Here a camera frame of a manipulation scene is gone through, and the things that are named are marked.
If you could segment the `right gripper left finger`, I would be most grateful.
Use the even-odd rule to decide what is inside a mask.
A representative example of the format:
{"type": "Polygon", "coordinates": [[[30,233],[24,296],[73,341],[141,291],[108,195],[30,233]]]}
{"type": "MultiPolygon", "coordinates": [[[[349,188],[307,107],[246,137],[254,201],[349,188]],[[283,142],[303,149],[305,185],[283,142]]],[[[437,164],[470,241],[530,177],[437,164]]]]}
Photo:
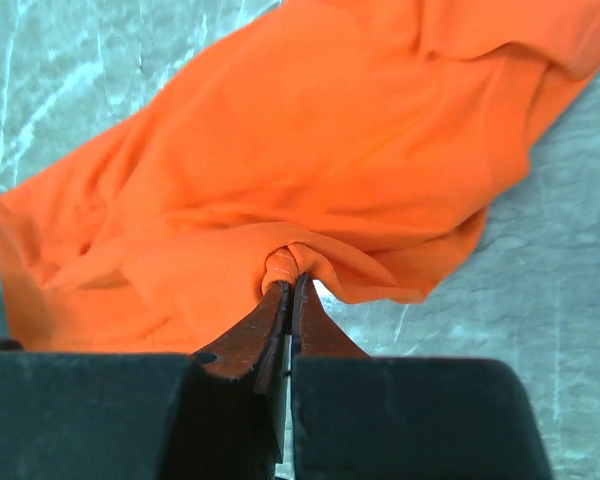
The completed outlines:
{"type": "Polygon", "coordinates": [[[272,463],[283,459],[290,322],[290,285],[277,281],[256,307],[195,354],[215,360],[202,366],[215,430],[241,435],[272,463]]]}

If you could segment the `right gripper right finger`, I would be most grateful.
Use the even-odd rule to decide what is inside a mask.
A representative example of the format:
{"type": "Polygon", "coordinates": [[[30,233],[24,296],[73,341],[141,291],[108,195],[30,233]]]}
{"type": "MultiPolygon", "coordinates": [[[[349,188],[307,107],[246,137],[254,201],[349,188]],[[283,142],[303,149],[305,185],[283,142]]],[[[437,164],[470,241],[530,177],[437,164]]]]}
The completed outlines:
{"type": "Polygon", "coordinates": [[[308,274],[302,274],[295,286],[290,332],[293,358],[369,358],[325,312],[308,274]]]}

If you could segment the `orange t shirt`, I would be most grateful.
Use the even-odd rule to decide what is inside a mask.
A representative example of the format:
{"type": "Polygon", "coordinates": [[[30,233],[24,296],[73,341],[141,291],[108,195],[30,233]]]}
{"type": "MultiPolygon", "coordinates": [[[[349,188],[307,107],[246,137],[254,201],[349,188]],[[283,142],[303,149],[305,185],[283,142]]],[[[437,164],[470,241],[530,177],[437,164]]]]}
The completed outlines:
{"type": "Polygon", "coordinates": [[[422,302],[600,69],[600,1],[287,1],[0,196],[25,348],[196,351],[309,273],[422,302]]]}

